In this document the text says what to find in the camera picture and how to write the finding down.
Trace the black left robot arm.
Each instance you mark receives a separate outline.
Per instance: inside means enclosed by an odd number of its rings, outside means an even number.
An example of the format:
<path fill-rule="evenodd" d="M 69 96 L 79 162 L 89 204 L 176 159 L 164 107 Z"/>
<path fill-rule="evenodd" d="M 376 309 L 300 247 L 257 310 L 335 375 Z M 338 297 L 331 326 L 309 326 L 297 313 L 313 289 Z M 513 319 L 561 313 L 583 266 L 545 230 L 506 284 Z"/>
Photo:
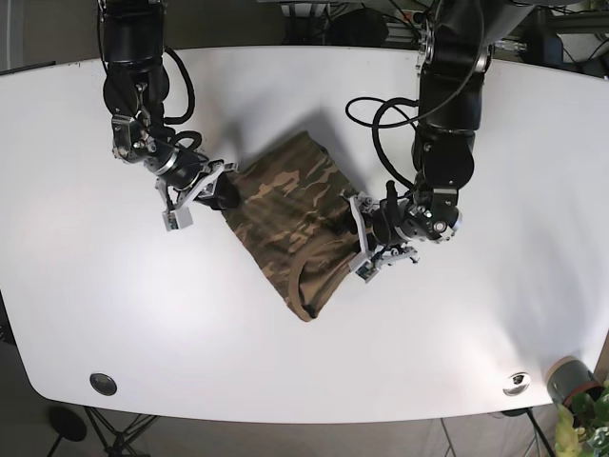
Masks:
<path fill-rule="evenodd" d="M 380 201 L 360 193 L 349 200 L 360 252 L 350 270 L 370 281 L 384 265 L 418 262 L 415 241 L 441 243 L 454 237 L 462 214 L 459 192 L 473 176 L 473 148 L 481 124 L 481 92 L 494 45 L 523 16 L 507 1 L 439 1 L 425 19 L 417 100 L 383 101 L 367 127 L 374 149 L 391 178 Z M 416 177 L 409 180 L 383 150 L 384 115 L 417 109 L 403 123 L 415 137 L 411 148 Z"/>

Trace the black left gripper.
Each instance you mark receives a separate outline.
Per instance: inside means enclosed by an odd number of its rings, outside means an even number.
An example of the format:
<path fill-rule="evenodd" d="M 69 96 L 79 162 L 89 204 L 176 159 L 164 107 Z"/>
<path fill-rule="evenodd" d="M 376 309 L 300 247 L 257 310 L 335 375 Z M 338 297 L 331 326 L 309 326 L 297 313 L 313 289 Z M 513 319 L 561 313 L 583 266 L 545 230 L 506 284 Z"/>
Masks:
<path fill-rule="evenodd" d="M 408 242 L 449 241 L 462 224 L 456 189 L 422 186 L 400 196 L 395 182 L 388 181 L 385 190 L 385 197 L 371 214 L 372 234 L 383 249 L 370 248 L 368 242 L 363 216 L 372 209 L 371 198 L 360 192 L 348 199 L 359 243 L 359 251 L 349 262 L 349 268 L 366 283 L 385 266 L 405 260 L 418 264 L 420 255 Z"/>

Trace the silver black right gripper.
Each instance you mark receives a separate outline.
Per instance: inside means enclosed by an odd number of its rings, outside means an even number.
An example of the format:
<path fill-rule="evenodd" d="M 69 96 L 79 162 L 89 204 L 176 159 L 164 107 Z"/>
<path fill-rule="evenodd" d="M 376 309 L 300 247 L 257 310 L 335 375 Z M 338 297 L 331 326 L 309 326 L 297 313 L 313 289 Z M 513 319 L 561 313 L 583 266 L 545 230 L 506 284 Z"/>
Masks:
<path fill-rule="evenodd" d="M 188 115 L 165 117 L 154 126 L 144 115 L 114 114 L 112 152 L 125 163 L 141 163 L 157 179 L 157 190 L 165 202 L 162 212 L 167 231 L 193 224 L 190 205 L 202 204 L 217 211 L 237 209 L 241 196 L 229 179 L 238 170 L 235 163 L 209 162 L 198 148 L 203 136 L 195 130 L 176 131 Z"/>

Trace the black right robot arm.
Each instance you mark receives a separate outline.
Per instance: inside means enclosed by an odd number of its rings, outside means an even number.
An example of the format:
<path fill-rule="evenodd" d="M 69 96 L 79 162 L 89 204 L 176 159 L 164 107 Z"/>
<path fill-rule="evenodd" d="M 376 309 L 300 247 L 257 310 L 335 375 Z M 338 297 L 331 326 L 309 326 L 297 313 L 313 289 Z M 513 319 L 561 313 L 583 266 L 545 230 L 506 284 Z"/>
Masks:
<path fill-rule="evenodd" d="M 97 47 L 106 75 L 104 103 L 111 115 L 112 153 L 127 164 L 140 164 L 156 179 L 165 203 L 167 230 L 193 223 L 190 207 L 236 209 L 240 195 L 229 179 L 236 164 L 211 160 L 201 150 L 203 136 L 180 130 L 192 117 L 196 94 L 181 57 L 164 40 L 164 1 L 100 1 L 97 4 Z M 170 91 L 163 57 L 176 64 L 186 87 L 187 107 L 168 116 Z"/>

